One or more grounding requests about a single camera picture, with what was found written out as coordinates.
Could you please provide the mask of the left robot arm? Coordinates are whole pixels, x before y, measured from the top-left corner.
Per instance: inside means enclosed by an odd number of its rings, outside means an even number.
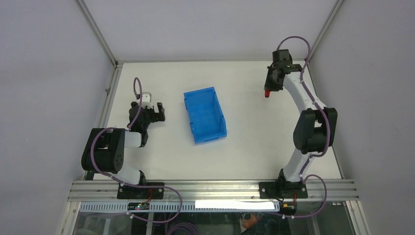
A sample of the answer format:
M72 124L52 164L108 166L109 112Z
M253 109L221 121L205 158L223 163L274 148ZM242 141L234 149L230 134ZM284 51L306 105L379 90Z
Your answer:
M124 150L146 146L150 124L165 121L161 102L157 103L157 109L156 112L151 103L146 102L139 107L139 103L133 101L129 120L134 123L130 130L114 127L93 128L81 157L82 168L108 176L121 185L129 185L128 192L134 198L143 198L147 194L144 172L125 163Z

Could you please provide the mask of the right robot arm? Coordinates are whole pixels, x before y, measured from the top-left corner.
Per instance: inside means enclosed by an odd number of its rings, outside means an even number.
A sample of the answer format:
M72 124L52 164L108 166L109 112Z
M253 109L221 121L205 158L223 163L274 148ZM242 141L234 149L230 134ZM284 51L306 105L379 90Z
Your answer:
M327 152L334 141L337 111L326 107L311 92L303 72L299 64L273 62L268 67L264 85L266 97L271 92L286 89L300 114L293 132L295 150L275 181L277 194L281 198L289 198L295 192L305 190L305 172L315 158Z

